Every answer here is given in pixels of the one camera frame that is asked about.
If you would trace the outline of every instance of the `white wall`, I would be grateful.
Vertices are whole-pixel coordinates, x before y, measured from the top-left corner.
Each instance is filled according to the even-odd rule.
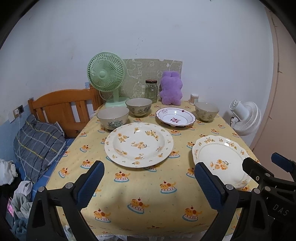
[[[0,124],[30,97],[84,88],[103,51],[183,61],[184,99],[198,93],[227,121],[234,98],[265,110],[273,48],[258,0],[40,0],[0,50]]]

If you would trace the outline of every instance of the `scalloped plate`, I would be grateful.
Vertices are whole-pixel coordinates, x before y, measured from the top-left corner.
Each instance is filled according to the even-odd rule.
[[[192,154],[194,164],[203,162],[224,184],[242,188],[251,180],[242,169],[242,162],[249,155],[228,138],[213,135],[202,137],[193,146]]]
[[[156,117],[172,127],[189,126],[195,122],[195,116],[184,109],[165,107],[156,112]]]
[[[174,141],[163,127],[151,123],[130,123],[116,128],[105,141],[105,152],[124,167],[150,167],[171,153]]]

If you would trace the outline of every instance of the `green desk fan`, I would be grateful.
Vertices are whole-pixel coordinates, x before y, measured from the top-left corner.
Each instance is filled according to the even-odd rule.
[[[94,88],[101,92],[113,91],[113,99],[107,100],[106,108],[126,106],[129,98],[119,97],[118,88],[126,75],[124,62],[113,53],[99,53],[94,56],[87,67],[87,77]]]

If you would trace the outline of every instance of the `yellow tablecloth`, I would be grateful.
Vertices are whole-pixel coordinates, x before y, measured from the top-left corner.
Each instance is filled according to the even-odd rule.
[[[244,141],[219,115],[211,123],[203,123],[197,119],[188,128],[171,128],[155,118],[155,112],[163,107],[165,105],[158,102],[152,105],[149,115],[141,118],[129,116],[127,121],[156,123],[171,133],[174,140],[173,151],[155,169],[125,168],[108,160],[104,142],[109,133],[94,117],[54,170],[47,189],[61,188],[67,182],[75,182],[87,171],[85,167],[87,168],[88,161],[90,164],[96,160],[104,163],[105,175],[88,207],[81,211],[95,235],[166,236],[206,230],[217,212],[210,208],[196,179],[190,177],[190,170],[194,168],[190,145],[202,136],[212,134],[227,137],[244,148],[251,158],[256,159]],[[183,102],[178,107],[195,114],[194,106],[188,102]],[[116,179],[122,176],[126,178],[126,182],[117,182]],[[164,182],[170,183],[176,191],[162,194],[160,184]],[[247,191],[256,186],[252,180],[243,189]],[[132,211],[128,207],[130,205],[140,205],[141,211]],[[62,224],[67,224],[62,209],[59,208],[58,211]],[[227,234],[233,232],[239,212],[240,210],[236,211]],[[198,218],[188,221],[186,215]]]

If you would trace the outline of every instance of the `door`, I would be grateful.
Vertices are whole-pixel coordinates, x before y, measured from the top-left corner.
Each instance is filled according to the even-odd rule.
[[[279,51],[278,81],[269,118],[253,152],[275,177],[292,180],[270,157],[278,152],[296,161],[296,44],[274,14],[272,19]]]

